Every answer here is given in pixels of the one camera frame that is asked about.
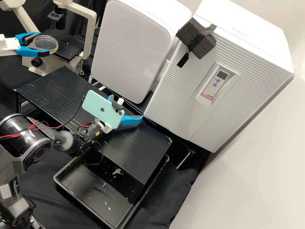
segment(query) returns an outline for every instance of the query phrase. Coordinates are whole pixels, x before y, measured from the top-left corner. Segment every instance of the sticker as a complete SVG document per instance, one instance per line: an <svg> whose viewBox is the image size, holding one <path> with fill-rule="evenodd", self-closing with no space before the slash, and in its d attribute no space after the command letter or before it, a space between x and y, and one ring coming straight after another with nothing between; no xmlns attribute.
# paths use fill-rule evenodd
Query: sticker
<svg viewBox="0 0 305 229"><path fill-rule="evenodd" d="M0 186L0 196L2 199L7 199L12 196L12 193L10 192L9 184Z"/></svg>
<svg viewBox="0 0 305 229"><path fill-rule="evenodd" d="M212 98L213 98L213 97L211 97L209 95L204 94L203 92L201 93L201 96L203 96L203 97L205 97L205 98L207 98L209 100L212 100Z"/></svg>

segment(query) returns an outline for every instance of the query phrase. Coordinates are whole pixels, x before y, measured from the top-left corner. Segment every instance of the black tray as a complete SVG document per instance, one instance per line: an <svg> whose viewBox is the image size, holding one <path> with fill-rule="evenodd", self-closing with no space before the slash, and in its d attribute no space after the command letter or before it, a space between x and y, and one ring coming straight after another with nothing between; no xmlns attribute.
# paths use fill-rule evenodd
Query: black tray
<svg viewBox="0 0 305 229"><path fill-rule="evenodd" d="M53 180L112 229L124 228L166 163L169 161L167 155L162 158L158 167L155 169L151 180L140 195L139 200L135 204L131 204L125 196L113 188L102 177L97 176L93 170L90 169L90 166L85 167L83 165L87 158L88 154L73 158L54 175ZM128 181L125 181L122 185L129 187Z"/></svg>

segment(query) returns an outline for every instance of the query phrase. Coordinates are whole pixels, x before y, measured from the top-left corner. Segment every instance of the petri dish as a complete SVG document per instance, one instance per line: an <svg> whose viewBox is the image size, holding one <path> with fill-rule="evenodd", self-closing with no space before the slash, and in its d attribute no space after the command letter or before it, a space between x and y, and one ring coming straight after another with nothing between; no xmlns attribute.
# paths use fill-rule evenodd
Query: petri dish
<svg viewBox="0 0 305 229"><path fill-rule="evenodd" d="M48 49L50 54L55 53L58 49L58 42L54 37L48 35L38 35L33 39L34 48Z"/></svg>

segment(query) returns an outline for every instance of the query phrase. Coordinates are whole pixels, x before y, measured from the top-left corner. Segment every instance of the black platform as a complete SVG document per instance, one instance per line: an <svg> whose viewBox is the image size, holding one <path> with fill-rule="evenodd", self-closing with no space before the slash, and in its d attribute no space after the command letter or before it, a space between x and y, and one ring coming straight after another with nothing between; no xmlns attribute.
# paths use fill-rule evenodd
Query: black platform
<svg viewBox="0 0 305 229"><path fill-rule="evenodd" d="M63 67L41 77L15 91L30 103L64 124L75 114L83 95L94 90L107 98L102 91L89 84L68 68ZM125 114L134 115L124 109ZM93 121L93 115L82 108L66 125L76 131L79 125ZM102 136L104 155L127 172L144 187L157 165L170 147L170 140L162 133L142 121L136 127L120 126Z"/></svg>

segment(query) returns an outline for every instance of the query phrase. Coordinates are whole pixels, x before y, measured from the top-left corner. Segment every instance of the white debris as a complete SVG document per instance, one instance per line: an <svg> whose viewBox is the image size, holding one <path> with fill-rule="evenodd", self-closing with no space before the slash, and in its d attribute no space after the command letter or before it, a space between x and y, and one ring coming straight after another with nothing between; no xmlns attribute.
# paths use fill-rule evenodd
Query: white debris
<svg viewBox="0 0 305 229"><path fill-rule="evenodd" d="M112 175L115 175L115 174L121 174L121 169L116 169L113 173L112 173Z"/></svg>

